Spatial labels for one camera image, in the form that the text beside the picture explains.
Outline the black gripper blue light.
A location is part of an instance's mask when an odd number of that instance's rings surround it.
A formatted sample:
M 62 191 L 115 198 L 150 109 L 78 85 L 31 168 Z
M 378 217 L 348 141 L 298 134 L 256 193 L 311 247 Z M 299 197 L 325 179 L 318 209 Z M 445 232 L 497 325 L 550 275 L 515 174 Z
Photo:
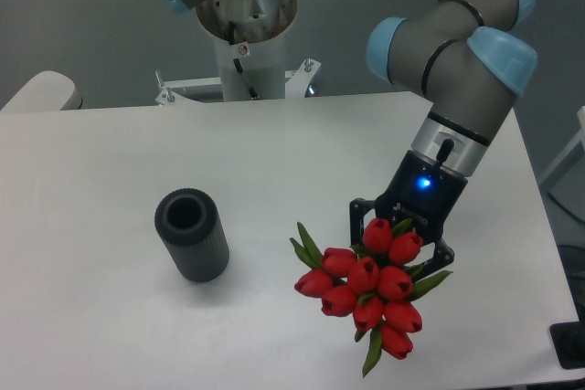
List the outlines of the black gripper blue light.
M 437 167 L 422 155 L 407 151 L 386 191 L 375 200 L 356 198 L 349 203 L 350 245 L 360 246 L 364 218 L 375 208 L 376 216 L 398 222 L 410 218 L 417 233 L 434 243 L 432 258 L 422 263 L 414 281 L 454 262 L 454 251 L 442 238 L 444 222 L 467 185 L 467 179 Z

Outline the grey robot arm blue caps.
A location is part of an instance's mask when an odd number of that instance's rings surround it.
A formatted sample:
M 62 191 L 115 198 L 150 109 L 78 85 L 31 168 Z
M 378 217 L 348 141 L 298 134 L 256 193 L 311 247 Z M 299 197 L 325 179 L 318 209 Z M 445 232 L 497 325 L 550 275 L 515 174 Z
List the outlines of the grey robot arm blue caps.
M 287 79 L 285 33 L 296 0 L 164 0 L 176 12 L 195 11 L 214 39 L 226 101 L 303 95 L 300 77 Z M 437 0 L 426 16 L 380 22 L 367 41 L 366 61 L 381 79 L 431 103 L 388 189 L 350 205 L 350 241 L 364 234 L 374 212 L 415 228 L 434 246 L 415 279 L 449 265 L 443 225 L 537 65 L 535 50 L 511 35 L 536 0 Z

